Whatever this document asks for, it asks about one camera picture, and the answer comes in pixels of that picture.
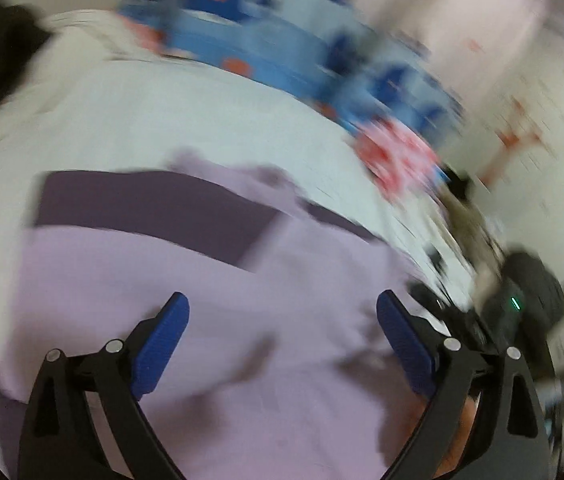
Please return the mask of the lilac and purple jacket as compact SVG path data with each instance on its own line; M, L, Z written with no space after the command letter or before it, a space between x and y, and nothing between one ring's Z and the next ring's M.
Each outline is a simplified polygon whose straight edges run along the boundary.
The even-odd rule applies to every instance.
M182 292L189 325L140 405L187 477L384 474L417 405L375 318L388 289L419 311L405 252L279 170L191 154L165 171L53 172L36 198L0 365L8 466L46 352L94 352Z

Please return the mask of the olive brown clothes pile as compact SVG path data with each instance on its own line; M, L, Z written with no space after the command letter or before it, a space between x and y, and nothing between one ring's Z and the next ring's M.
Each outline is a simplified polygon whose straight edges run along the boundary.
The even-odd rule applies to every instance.
M500 268L501 250L487 230L483 215L466 200L460 200L444 184L437 192L439 202L447 211L448 229L459 245L463 257L476 270Z

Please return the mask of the pink checkered cloth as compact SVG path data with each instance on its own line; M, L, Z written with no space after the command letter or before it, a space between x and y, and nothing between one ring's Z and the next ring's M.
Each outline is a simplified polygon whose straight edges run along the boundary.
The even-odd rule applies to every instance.
M430 144L397 119L361 125L353 149L389 203L411 193L435 193L448 181Z

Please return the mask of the white striped bed sheet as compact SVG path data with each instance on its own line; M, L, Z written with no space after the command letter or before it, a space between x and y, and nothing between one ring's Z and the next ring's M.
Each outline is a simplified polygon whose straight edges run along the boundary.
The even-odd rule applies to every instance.
M0 338L30 192L42 172L166 166L189 148L224 165L283 168L313 200L403 249L450 252L428 197L389 205L340 126L288 94L223 70L160 58L106 11L51 16L50 43L0 106Z

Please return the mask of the pale pink printed curtain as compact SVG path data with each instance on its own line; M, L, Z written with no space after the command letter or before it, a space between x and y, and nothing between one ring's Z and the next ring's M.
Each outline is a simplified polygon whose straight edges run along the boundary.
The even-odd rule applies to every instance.
M517 62L550 0L336 0L369 27L325 113L355 128L393 117L454 127Z

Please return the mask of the pink cloth under quilt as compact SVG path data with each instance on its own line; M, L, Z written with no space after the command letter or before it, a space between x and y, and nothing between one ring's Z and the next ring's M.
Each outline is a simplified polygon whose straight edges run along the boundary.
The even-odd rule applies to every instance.
M163 24L147 25L121 13L117 16L142 48L157 55L165 54L166 32Z

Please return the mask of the blue whale print quilt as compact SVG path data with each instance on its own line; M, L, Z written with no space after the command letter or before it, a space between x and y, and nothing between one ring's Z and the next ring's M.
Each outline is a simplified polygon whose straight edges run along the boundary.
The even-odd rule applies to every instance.
M282 90L351 134L388 120L437 148L462 120L425 47L380 35L353 0L122 0L118 11L159 53Z

